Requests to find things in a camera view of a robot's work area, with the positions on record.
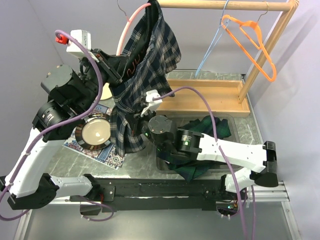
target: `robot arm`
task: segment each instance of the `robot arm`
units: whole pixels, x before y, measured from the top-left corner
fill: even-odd
[[[89,43],[86,44],[87,49],[91,49]],[[76,48],[69,50],[78,58],[82,57],[77,55],[79,51]],[[91,50],[91,54],[94,55],[101,70],[103,84],[117,86],[122,83],[121,72],[127,57],[110,56],[100,49]],[[95,100],[98,93],[96,74],[85,59],[81,60],[80,65],[86,67],[84,72],[81,67],[81,74],[76,74],[67,65],[57,66],[41,83],[42,88],[48,93],[48,101],[35,116],[28,143],[14,169],[8,176],[0,177],[1,191],[9,185],[9,179],[35,136],[54,124],[85,112]],[[170,151],[175,158],[188,160],[224,163],[218,150],[221,146],[231,164],[243,167],[235,173],[240,189],[253,183],[264,187],[278,185],[276,149],[273,142],[252,146],[224,140],[216,141],[206,134],[178,129],[173,121],[165,116],[156,115],[155,111],[162,102],[153,100],[157,97],[159,94],[156,90],[147,92],[146,108],[141,113],[128,116],[128,122],[135,130],[134,134],[144,134],[157,148]],[[100,185],[90,174],[79,177],[56,177],[43,173],[52,156],[80,122],[81,120],[75,121],[48,132],[35,145],[9,189],[8,202],[13,210],[39,209],[60,197],[85,196],[93,200],[99,195]],[[221,178],[221,186],[224,191],[235,192],[234,181],[230,174]]]
[[[138,119],[146,124],[140,124],[142,133],[150,139],[157,148],[163,151],[170,151],[177,159],[216,161],[225,163],[219,147],[223,149],[229,162],[241,166],[242,169],[235,173],[240,189],[257,184],[262,187],[277,187],[277,156],[274,142],[266,141],[264,144],[249,145],[218,139],[215,140],[207,134],[178,129],[175,122],[165,116],[152,114],[156,111],[162,100],[153,99],[160,95],[156,90],[146,93],[146,104]],[[227,192],[236,193],[235,182],[231,174],[221,178],[221,184]]]

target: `red connector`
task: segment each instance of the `red connector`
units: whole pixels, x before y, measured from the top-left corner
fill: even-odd
[[[69,39],[67,38],[67,37],[65,37],[65,36],[63,36],[63,35],[61,35],[60,34],[60,39],[56,36],[55,37],[55,41],[57,42],[57,43],[60,43],[60,44],[68,44],[68,41],[69,41]]]

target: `metal hook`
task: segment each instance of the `metal hook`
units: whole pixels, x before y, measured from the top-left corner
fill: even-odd
[[[266,14],[269,12],[269,3],[268,3],[267,1],[264,1],[264,2],[265,2],[265,3],[266,3],[266,5],[268,6],[268,9],[266,10],[266,12],[265,12],[265,13],[263,13],[263,14],[261,14],[261,15],[260,15],[260,17],[258,18],[258,21],[256,21],[256,22],[259,22],[259,20],[260,20],[261,16],[266,15]]]
[[[119,5],[119,0],[116,0],[116,4],[118,4],[118,8],[124,13],[125,17],[126,17],[126,20],[129,21],[129,18],[127,16],[127,13],[125,12],[125,10],[123,10],[120,5]]]

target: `wooden rod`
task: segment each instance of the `wooden rod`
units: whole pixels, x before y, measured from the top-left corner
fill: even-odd
[[[289,4],[291,4],[292,8],[290,11],[287,12],[283,12],[278,20],[278,22],[276,23],[273,31],[270,34],[269,39],[266,41],[266,44],[264,45],[266,51],[268,52],[268,54],[271,53],[271,51],[274,49],[277,41],[279,40],[281,34],[284,32],[286,26],[288,25],[291,17],[294,15],[298,5],[299,5],[299,0],[290,0],[288,2]],[[265,64],[267,58],[264,55],[263,52],[260,53],[256,63],[259,64],[260,67],[263,67],[263,65]],[[245,84],[243,85],[240,93],[239,93],[239,98],[238,98],[238,102],[242,103],[242,101],[245,99],[247,93],[249,92],[252,84],[254,83],[254,81],[256,80],[258,74],[259,74],[259,70],[257,69],[256,66],[254,66],[251,70],[251,72],[249,73]]]
[[[162,8],[172,9],[224,9],[226,1],[212,0],[158,0]],[[269,11],[284,11],[291,9],[289,2],[268,2]],[[229,1],[228,10],[267,11],[268,5],[263,1]]]

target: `orange hanger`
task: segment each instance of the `orange hanger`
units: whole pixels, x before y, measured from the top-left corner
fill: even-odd
[[[268,60],[268,62],[271,65],[272,68],[272,72],[273,72],[273,76],[269,77],[268,74],[259,66],[259,64],[255,61],[255,59],[248,53],[248,51],[244,48],[244,46],[241,45],[241,43],[238,41],[238,39],[236,39],[236,37],[230,32],[230,30],[224,25],[223,21],[224,19],[229,19],[230,21],[233,21],[237,24],[239,24],[239,28],[240,31],[250,40],[250,42],[258,49],[258,50],[262,50],[262,52],[264,53],[266,59]],[[277,70],[276,70],[276,66],[273,64],[271,57],[269,56],[264,43],[263,43],[263,39],[262,39],[262,32],[261,29],[258,25],[258,22],[256,21],[240,21],[230,15],[224,15],[222,17],[222,21],[221,21],[221,26],[226,30],[226,32],[231,36],[231,38],[235,41],[235,43],[242,49],[242,51],[245,53],[245,55],[251,60],[251,62],[256,66],[257,69],[259,69],[259,71],[266,77],[266,79],[268,79],[270,82],[273,82],[276,80],[277,77]],[[245,30],[243,30],[242,27],[250,27],[254,30],[257,39],[258,39],[258,44],[257,45],[255,43],[255,41],[252,40],[252,38],[246,33]]]

